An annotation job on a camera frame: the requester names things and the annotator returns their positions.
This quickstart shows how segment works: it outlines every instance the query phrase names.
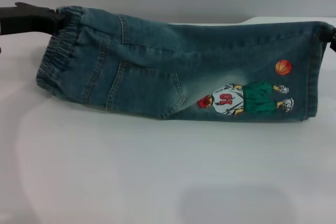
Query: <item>children's jeans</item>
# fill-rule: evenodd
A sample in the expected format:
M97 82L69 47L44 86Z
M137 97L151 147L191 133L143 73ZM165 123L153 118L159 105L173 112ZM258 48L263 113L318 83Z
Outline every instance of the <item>children's jeans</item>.
M193 26L63 7L37 84L103 110L157 119L295 121L315 116L333 27Z

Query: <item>denim pants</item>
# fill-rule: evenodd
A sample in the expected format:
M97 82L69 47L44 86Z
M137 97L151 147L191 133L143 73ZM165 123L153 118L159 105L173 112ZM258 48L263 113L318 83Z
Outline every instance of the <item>denim pants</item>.
M315 116L332 26L171 25L63 7L37 84L67 101L156 119L296 121Z

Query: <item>cartoon character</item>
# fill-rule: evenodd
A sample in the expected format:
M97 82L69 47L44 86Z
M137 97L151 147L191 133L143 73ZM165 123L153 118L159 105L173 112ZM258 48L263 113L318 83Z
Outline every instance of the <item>cartoon character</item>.
M216 90L212 95L200 99L197 104L201 108L212 107L218 113L238 115L243 111L254 114L273 114L278 109L285 112L292 110L293 98L273 101L269 95L272 92L287 94L289 89L284 85L272 85L268 82L256 82L248 85L227 84Z

